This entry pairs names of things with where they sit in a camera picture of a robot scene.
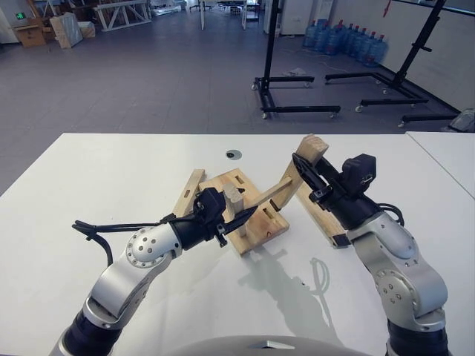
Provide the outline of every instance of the wooden block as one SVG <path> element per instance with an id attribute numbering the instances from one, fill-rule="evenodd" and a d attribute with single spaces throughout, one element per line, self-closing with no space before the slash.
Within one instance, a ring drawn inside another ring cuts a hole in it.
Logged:
<path id="1" fill-rule="evenodd" d="M 223 185 L 223 193 L 226 207 L 229 212 L 229 219 L 233 220 L 237 213 L 244 210 L 244 198 L 232 183 L 226 183 Z M 236 231 L 239 236 L 244 236 L 246 234 L 246 226 L 243 225 Z"/>
<path id="2" fill-rule="evenodd" d="M 318 204 L 314 204 L 310 201 L 310 193 L 312 193 L 312 189 L 304 182 L 297 191 L 297 197 L 304 205 L 305 210 L 307 210 L 320 229 L 325 233 L 330 243 L 338 247 L 336 239 L 343 238 L 342 235 L 345 235 L 346 231 L 341 227 L 340 222 L 332 213 L 323 210 Z"/>
<path id="3" fill-rule="evenodd" d="M 263 202 L 266 202 L 267 200 L 269 200 L 273 196 L 275 196 L 277 193 L 279 193 L 280 191 L 285 189 L 287 186 L 289 186 L 290 183 L 292 183 L 292 178 L 284 177 L 279 183 L 277 183 L 273 187 L 267 189 L 259 197 L 255 198 L 253 201 L 251 201 L 250 206 L 247 207 L 247 208 L 250 208 L 251 206 L 260 205 Z"/>
<path id="4" fill-rule="evenodd" d="M 177 204 L 173 208 L 173 214 L 175 214 L 177 217 L 184 217 L 193 209 L 194 198 L 200 191 L 198 185 L 204 180 L 204 178 L 204 169 L 193 170 L 193 173 L 191 173 L 185 188 L 181 192 Z"/>
<path id="5" fill-rule="evenodd" d="M 236 168 L 227 173 L 221 174 L 213 179 L 200 183 L 200 190 L 204 188 L 215 187 L 218 191 L 223 190 L 226 183 L 232 183 L 237 188 L 243 188 L 242 193 L 244 199 L 244 206 L 249 206 L 249 203 L 261 193 L 252 184 L 251 180 L 244 175 L 239 168 Z M 230 214 L 228 209 L 223 213 L 225 221 L 230 221 Z M 240 237 L 239 233 L 233 231 L 228 234 L 229 240 L 232 242 L 236 251 L 239 254 L 244 254 L 252 250 L 254 247 L 262 245 L 272 238 L 282 234 L 289 229 L 289 223 L 271 206 L 269 202 L 259 205 L 256 212 L 246 223 L 246 235 Z"/>
<path id="6" fill-rule="evenodd" d="M 297 148 L 296 154 L 308 159 L 312 163 L 316 163 L 320 158 L 322 158 L 327 149 L 328 145 L 321 138 L 310 134 L 302 139 L 302 142 Z M 289 202 L 290 198 L 292 198 L 303 182 L 292 161 L 282 176 L 281 181 L 286 177 L 290 177 L 292 182 L 288 187 L 272 198 L 273 203 L 278 209 L 282 209 Z"/>

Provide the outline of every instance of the white wall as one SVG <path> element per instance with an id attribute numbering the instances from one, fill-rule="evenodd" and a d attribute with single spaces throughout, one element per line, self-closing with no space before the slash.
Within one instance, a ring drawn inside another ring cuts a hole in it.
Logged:
<path id="1" fill-rule="evenodd" d="M 396 72 L 431 9 L 393 1 L 383 18 L 386 5 L 381 0 L 335 0 L 330 19 L 386 35 L 389 49 L 382 64 Z M 475 18 L 442 11 L 426 45 L 433 51 L 419 51 L 407 79 L 459 110 L 475 108 Z"/>
<path id="2" fill-rule="evenodd" d="M 16 13 L 24 13 L 26 17 L 33 17 L 26 0 L 0 0 L 0 42 L 16 43 L 15 32 L 12 27 L 27 24 L 26 20 L 16 19 Z"/>

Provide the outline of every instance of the black metal stand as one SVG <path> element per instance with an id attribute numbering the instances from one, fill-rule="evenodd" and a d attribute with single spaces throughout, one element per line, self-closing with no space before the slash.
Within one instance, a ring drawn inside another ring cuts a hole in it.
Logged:
<path id="1" fill-rule="evenodd" d="M 401 104 L 411 104 L 414 106 L 415 104 L 419 103 L 426 103 L 429 100 L 422 98 L 419 94 L 415 93 L 414 91 L 406 88 L 403 83 L 407 75 L 407 70 L 409 69 L 410 65 L 413 63 L 413 60 L 416 58 L 417 53 L 419 50 L 425 50 L 427 52 L 431 52 L 431 48 L 425 47 L 427 40 L 429 39 L 430 34 L 432 33 L 433 29 L 438 22 L 440 11 L 442 10 L 446 0 L 437 0 L 437 3 L 434 5 L 432 11 L 430 12 L 427 21 L 425 22 L 424 27 L 422 28 L 419 36 L 417 37 L 416 42 L 412 44 L 412 48 L 407 55 L 404 63 L 402 64 L 399 71 L 396 73 L 394 78 L 390 79 L 383 74 L 376 73 L 376 72 L 366 72 L 366 73 L 348 73 L 348 74 L 329 74 L 325 76 L 327 83 L 331 79 L 343 79 L 343 78 L 360 78 L 360 77 L 373 77 L 376 80 L 376 83 L 379 82 L 386 84 L 389 89 L 393 89 L 403 96 L 406 99 L 362 99 L 359 103 L 359 106 L 356 107 L 356 112 L 361 112 L 362 108 L 365 106 L 372 106 L 372 105 L 401 105 Z M 432 116 L 427 115 L 425 119 L 430 119 Z"/>
<path id="2" fill-rule="evenodd" d="M 420 115 L 404 115 L 398 127 L 403 128 L 408 122 L 412 122 L 412 121 L 453 120 L 457 116 L 458 115 L 456 113 L 454 114 L 426 113 L 426 114 L 420 114 Z"/>
<path id="3" fill-rule="evenodd" d="M 313 76 L 270 76 L 277 15 L 280 12 L 278 3 L 279 0 L 272 0 L 264 76 L 261 78 L 256 77 L 251 86 L 253 90 L 259 92 L 262 104 L 262 118 L 267 119 L 267 113 L 332 113 L 330 117 L 334 117 L 341 110 L 339 106 L 275 106 L 274 99 L 269 91 L 271 82 L 305 82 L 305 86 L 308 87 L 315 80 Z"/>
<path id="4" fill-rule="evenodd" d="M 197 3 L 196 5 L 190 6 L 190 12 L 191 12 L 191 9 L 194 9 L 195 7 L 197 7 L 198 10 L 201 11 L 201 9 L 200 9 L 200 2 L 199 2 L 199 1 L 198 1 L 198 3 Z M 206 3 L 205 3 L 205 6 L 203 6 L 203 8 L 205 9 L 205 11 L 206 11 L 206 8 L 207 8 L 207 7 L 208 7 L 210 10 L 213 8 L 213 6 L 211 6 L 211 5 L 206 5 Z"/>

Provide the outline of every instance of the blue water jug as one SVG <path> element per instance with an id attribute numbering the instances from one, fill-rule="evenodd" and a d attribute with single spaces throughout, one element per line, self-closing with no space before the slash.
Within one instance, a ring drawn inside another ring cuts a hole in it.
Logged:
<path id="1" fill-rule="evenodd" d="M 375 41 L 368 51 L 366 58 L 363 62 L 367 67 L 378 67 L 378 65 L 384 59 L 384 55 L 387 52 L 387 43 L 383 41 L 384 35 L 380 35 L 378 41 Z"/>
<path id="2" fill-rule="evenodd" d="M 312 21 L 312 24 L 307 27 L 305 30 L 304 38 L 304 47 L 313 47 L 315 46 L 315 33 L 317 32 L 317 26 L 315 25 L 315 20 Z"/>
<path id="3" fill-rule="evenodd" d="M 353 49 L 351 50 L 350 56 L 356 57 L 358 55 L 359 49 L 361 48 L 361 44 L 367 38 L 365 33 L 366 33 L 366 28 L 361 30 L 361 33 L 359 34 L 359 36 L 355 37 L 353 41 Z"/>
<path id="4" fill-rule="evenodd" d="M 355 30 L 349 34 L 347 43 L 344 46 L 344 52 L 348 55 L 351 54 L 353 50 L 353 42 L 355 41 L 355 37 L 359 35 L 359 26 L 355 27 Z"/>
<path id="5" fill-rule="evenodd" d="M 343 35 L 342 24 L 334 27 L 328 35 L 327 44 L 325 45 L 325 54 L 334 56 L 340 48 L 341 35 Z"/>
<path id="6" fill-rule="evenodd" d="M 343 30 L 343 34 L 341 35 L 340 39 L 340 51 L 344 52 L 344 49 L 347 45 L 348 38 L 350 37 L 350 34 L 353 33 L 353 24 L 350 24 L 350 26 L 347 29 Z"/>
<path id="7" fill-rule="evenodd" d="M 367 39 L 365 39 L 362 43 L 361 43 L 361 47 L 359 49 L 359 52 L 358 52 L 358 55 L 356 56 L 356 60 L 358 62 L 364 62 L 364 59 L 366 57 L 366 55 L 368 54 L 369 50 L 370 50 L 370 47 L 371 45 L 376 42 L 376 39 L 374 38 L 374 35 L 376 35 L 376 32 L 373 31 L 371 33 L 371 36 L 368 37 Z"/>
<path id="8" fill-rule="evenodd" d="M 328 22 L 326 22 L 323 28 L 317 32 L 317 36 L 315 37 L 315 46 L 313 46 L 313 50 L 316 50 L 317 52 L 323 52 L 325 50 L 328 34 Z"/>

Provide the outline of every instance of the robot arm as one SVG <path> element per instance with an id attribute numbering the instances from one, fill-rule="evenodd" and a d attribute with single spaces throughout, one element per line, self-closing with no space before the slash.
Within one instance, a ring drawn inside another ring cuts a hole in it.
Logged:
<path id="1" fill-rule="evenodd" d="M 96 281 L 82 310 L 61 335 L 50 356 L 109 355 L 155 277 L 183 250 L 202 241 L 216 237 L 224 247 L 227 242 L 223 235 L 242 226 L 256 208 L 246 209 L 225 223 L 223 193 L 207 188 L 194 201 L 191 214 L 182 218 L 170 215 L 157 226 L 135 231 L 117 261 L 112 263 L 108 254 L 111 264 Z M 75 228 L 83 231 L 93 226 L 76 222 Z M 96 235 L 97 238 L 104 247 L 102 238 Z"/>
<path id="2" fill-rule="evenodd" d="M 449 355 L 443 279 L 422 258 L 400 210 L 364 195 L 376 178 L 376 158 L 362 154 L 348 159 L 339 173 L 325 158 L 314 166 L 297 154 L 292 157 L 312 189 L 309 198 L 347 229 L 348 240 L 375 280 L 388 319 L 389 356 Z M 397 214 L 398 221 L 384 210 Z"/>

